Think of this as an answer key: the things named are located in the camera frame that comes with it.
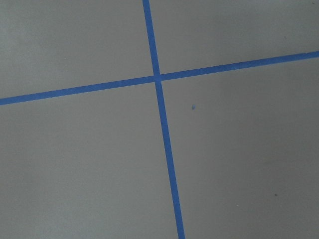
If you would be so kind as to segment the blue tape line lengthwise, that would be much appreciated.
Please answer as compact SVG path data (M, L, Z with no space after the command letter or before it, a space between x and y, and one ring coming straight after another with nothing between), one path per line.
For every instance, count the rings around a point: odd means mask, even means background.
M182 219L182 211L180 206L178 185L176 180L169 127L168 127L165 101L164 101L164 95L163 95L163 89L162 89L162 78L160 74L160 65L158 60L156 38L155 38L153 19L152 19L152 13L151 13L151 5L148 0L143 1L143 9L144 9L147 35L148 35L148 41L149 41L153 77L154 77L154 83L155 83L156 94L157 94L159 117L160 117L161 131L162 131L166 164L167 164L168 177L169 177L169 183L170 183L171 197L172 197L172 203L173 203L173 209L174 209L177 236L179 239L184 239L185 231L184 231L184 225L183 225L183 219Z

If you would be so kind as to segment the blue tape line crosswise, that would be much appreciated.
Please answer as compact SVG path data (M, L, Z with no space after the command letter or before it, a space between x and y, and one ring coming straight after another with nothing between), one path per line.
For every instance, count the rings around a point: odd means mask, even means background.
M165 74L160 74L157 76L145 76L145 77L131 78L131 79L105 82L105 83L86 85L86 86L80 86L80 87L73 87L73 88L66 88L66 89L40 92L40 93L34 93L34 94L1 98L0 104L2 106L11 105L11 104L17 104L22 102L30 102L30 101L49 99L49 98L63 97L68 95L89 93L94 91L155 83L160 80L162 81L175 80L175 79L181 79L181 78L192 77L192 76L200 76L200 75L214 74L214 73L227 72L227 71L233 71L233 70L254 68L259 66L308 60L308 59L313 59L318 57L319 57L319 52L313 51L313 52L307 52L307 53L299 53L299 54L257 59L257 60L251 60L251 61L236 62L231 64L197 68L197 69L178 71L178 72L172 72L172 73L165 73Z

